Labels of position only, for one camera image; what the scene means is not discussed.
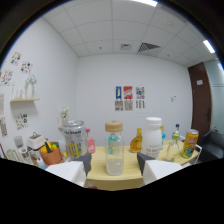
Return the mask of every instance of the door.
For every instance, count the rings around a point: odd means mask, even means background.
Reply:
[[[209,131],[211,123],[211,90],[204,63],[188,68],[192,96],[193,114],[191,128],[199,131],[198,144],[202,136]]]

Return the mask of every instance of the wall shelf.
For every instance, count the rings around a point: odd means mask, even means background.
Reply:
[[[40,100],[40,99],[14,99],[14,100],[11,100],[10,103],[12,103],[12,102],[37,101],[37,100]]]

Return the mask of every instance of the plastic bottle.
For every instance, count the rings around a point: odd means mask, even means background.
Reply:
[[[89,132],[90,132],[90,128],[86,128],[88,151],[89,151],[89,153],[92,154],[92,153],[96,152],[96,150],[95,150],[95,141],[88,136]]]
[[[45,162],[43,161],[43,159],[41,157],[37,159],[37,165],[42,170],[45,170],[47,168]]]
[[[161,133],[162,133],[162,148],[161,148],[161,150],[162,150],[164,142],[166,140],[166,134],[164,133],[164,125],[160,126],[160,129],[161,129]]]
[[[137,135],[132,139],[130,143],[130,149],[132,152],[140,152],[142,148],[142,129],[137,128]]]
[[[177,143],[178,137],[179,135],[177,133],[173,134],[172,141],[167,148],[166,161],[168,162],[175,162],[177,155],[180,153]]]
[[[124,139],[121,135],[123,123],[107,121],[105,131],[106,170],[109,175],[118,176],[124,168]]]
[[[162,119],[159,117],[146,118],[146,128],[143,135],[141,153],[155,159],[158,159],[162,148],[161,124]]]

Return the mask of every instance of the ceiling vent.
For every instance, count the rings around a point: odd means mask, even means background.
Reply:
[[[138,50],[138,53],[143,55],[157,56],[161,50],[162,49],[160,46],[142,43]]]
[[[121,44],[121,50],[131,50],[130,44]]]

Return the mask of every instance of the can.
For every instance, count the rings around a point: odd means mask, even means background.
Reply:
[[[198,136],[199,136],[199,132],[197,130],[189,129],[187,131],[185,141],[184,141],[184,146],[181,152],[182,157],[186,159],[191,158],[198,141]]]
[[[64,124],[66,149],[71,159],[88,154],[87,136],[84,121],[69,121]]]

